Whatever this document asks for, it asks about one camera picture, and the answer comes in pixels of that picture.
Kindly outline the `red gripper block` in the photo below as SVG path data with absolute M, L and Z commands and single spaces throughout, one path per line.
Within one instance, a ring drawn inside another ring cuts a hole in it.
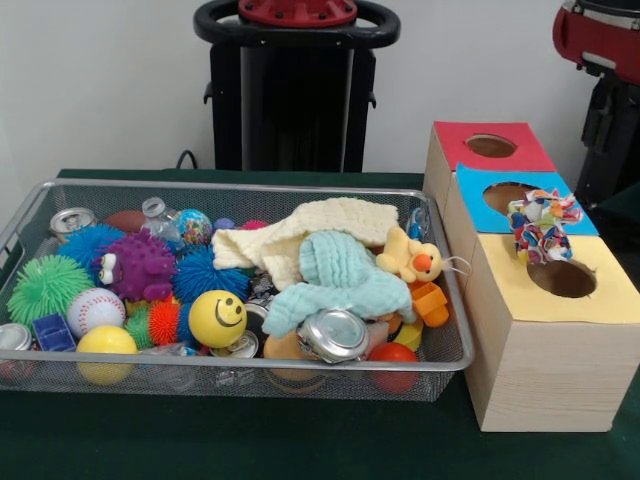
M 639 3 L 566 1 L 556 14 L 552 40 L 561 57 L 588 73 L 612 73 L 624 81 L 607 84 L 601 78 L 585 117 L 584 145 L 607 153 L 626 107 L 625 82 L 639 82 Z

